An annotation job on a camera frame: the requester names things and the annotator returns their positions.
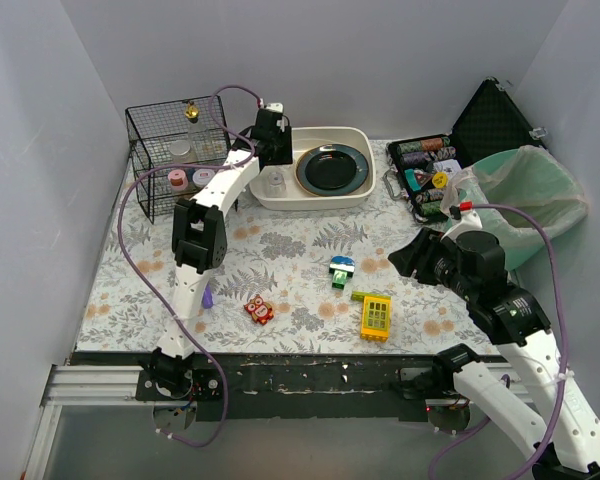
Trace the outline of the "black small plate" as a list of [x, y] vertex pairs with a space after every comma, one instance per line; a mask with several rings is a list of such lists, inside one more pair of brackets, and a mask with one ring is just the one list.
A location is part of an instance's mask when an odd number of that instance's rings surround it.
[[347, 186], [356, 171], [356, 162], [349, 154], [327, 151], [311, 154], [302, 162], [299, 175], [309, 187], [332, 192]]

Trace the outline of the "glass bottle gold stopper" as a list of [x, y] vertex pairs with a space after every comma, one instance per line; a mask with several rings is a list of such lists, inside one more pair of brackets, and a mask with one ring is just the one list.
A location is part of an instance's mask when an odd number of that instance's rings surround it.
[[197, 152], [203, 152], [206, 143], [206, 127], [200, 119], [200, 111], [194, 101], [189, 100], [185, 106], [184, 116], [187, 121], [188, 139]]

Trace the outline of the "brown spice jar white lid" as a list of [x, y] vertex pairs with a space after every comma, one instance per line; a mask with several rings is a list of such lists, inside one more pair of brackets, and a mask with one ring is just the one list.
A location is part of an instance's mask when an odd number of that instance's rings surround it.
[[191, 176], [191, 182], [196, 189], [203, 189], [215, 176], [215, 171], [211, 169], [196, 169]]

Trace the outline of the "blue ceramic plate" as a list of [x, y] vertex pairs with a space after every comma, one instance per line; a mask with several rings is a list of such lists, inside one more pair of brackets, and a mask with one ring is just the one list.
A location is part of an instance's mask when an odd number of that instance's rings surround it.
[[[315, 190], [312, 187], [309, 187], [299, 175], [299, 169], [304, 160], [307, 160], [311, 154], [327, 151], [339, 151], [342, 153], [349, 154], [355, 160], [357, 169], [354, 179], [347, 186], [332, 192]], [[335, 197], [353, 194], [364, 184], [369, 175], [369, 171], [370, 167], [366, 157], [357, 149], [343, 144], [326, 144], [313, 148], [300, 157], [300, 159], [296, 162], [295, 177], [300, 187], [309, 194], [321, 197]]]

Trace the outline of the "silver lid spice jar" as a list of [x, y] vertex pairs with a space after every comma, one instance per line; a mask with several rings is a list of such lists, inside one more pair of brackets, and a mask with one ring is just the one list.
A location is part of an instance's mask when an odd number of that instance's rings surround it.
[[178, 139], [169, 144], [172, 164], [179, 168], [191, 168], [197, 161], [197, 152], [189, 140]]

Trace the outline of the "pink lid spice jar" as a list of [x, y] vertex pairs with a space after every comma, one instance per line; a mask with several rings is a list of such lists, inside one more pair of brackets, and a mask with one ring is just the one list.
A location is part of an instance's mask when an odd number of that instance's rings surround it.
[[172, 169], [167, 178], [174, 192], [184, 192], [189, 187], [187, 173], [183, 169]]

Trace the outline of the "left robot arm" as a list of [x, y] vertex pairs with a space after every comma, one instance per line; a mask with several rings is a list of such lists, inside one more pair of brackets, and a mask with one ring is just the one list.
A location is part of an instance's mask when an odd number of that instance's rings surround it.
[[192, 379], [184, 360], [194, 352], [194, 344], [183, 329], [202, 306], [211, 273], [226, 256], [226, 214], [264, 167], [291, 163], [291, 126], [283, 105], [267, 104], [258, 110], [248, 134], [235, 141], [222, 169], [207, 186], [176, 203], [172, 227], [176, 268], [171, 301], [175, 324], [167, 327], [151, 360], [143, 367], [161, 394], [182, 398], [191, 389]]

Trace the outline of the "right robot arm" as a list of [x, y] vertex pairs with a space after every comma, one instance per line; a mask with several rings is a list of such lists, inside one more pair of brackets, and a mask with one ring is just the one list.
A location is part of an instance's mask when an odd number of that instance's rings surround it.
[[519, 377], [526, 404], [465, 344], [435, 357], [439, 385], [473, 401], [517, 446], [537, 479], [600, 479], [600, 420], [562, 368], [550, 322], [536, 299], [508, 278], [497, 238], [467, 231], [450, 239], [423, 228], [389, 262], [404, 277], [442, 285], [466, 303]]

